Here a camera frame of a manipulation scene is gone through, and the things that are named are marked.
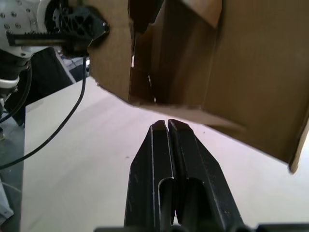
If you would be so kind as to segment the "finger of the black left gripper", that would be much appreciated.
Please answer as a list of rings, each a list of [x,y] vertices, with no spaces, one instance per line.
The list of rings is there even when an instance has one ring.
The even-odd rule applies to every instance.
[[[149,24],[155,20],[155,10],[143,10],[139,12],[137,19],[137,32],[144,33]]]
[[[98,10],[88,6],[61,8],[57,16],[57,28],[61,33],[88,46],[110,33],[109,23]]]

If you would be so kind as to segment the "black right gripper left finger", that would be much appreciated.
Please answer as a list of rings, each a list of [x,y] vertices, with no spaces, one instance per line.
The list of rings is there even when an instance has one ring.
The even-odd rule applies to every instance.
[[[152,124],[129,172],[126,227],[171,227],[175,171],[169,131],[163,120]]]

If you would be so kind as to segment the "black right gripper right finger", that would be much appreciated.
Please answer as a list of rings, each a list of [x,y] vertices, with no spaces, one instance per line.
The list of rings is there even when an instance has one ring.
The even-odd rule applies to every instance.
[[[184,228],[241,228],[244,222],[223,171],[188,124],[170,119],[176,168],[176,215]]]

